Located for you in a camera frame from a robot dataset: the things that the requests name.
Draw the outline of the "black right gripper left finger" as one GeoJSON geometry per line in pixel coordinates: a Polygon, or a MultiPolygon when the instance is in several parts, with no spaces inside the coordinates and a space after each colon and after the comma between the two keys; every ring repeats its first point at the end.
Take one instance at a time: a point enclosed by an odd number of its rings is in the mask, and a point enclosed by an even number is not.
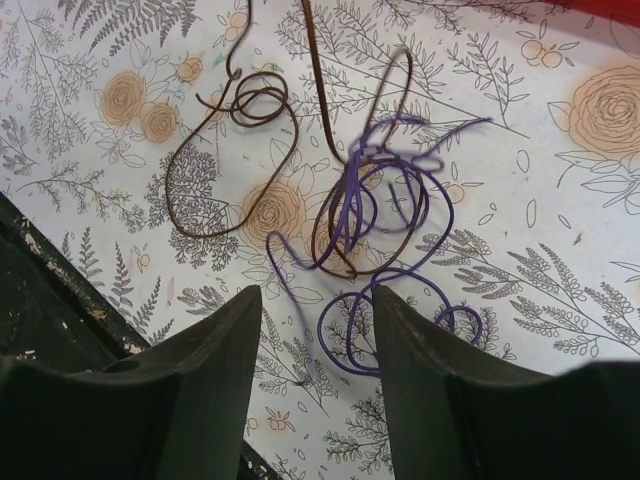
{"type": "Polygon", "coordinates": [[[233,479],[261,325],[256,286],[100,372],[1,362],[5,479],[233,479]]]}

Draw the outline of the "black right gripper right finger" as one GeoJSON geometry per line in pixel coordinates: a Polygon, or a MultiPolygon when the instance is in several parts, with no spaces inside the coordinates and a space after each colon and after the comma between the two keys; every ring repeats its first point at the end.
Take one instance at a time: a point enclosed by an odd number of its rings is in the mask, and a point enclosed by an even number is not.
{"type": "Polygon", "coordinates": [[[397,478],[638,477],[637,363],[538,373],[446,332],[384,286],[373,319],[397,478]]]}

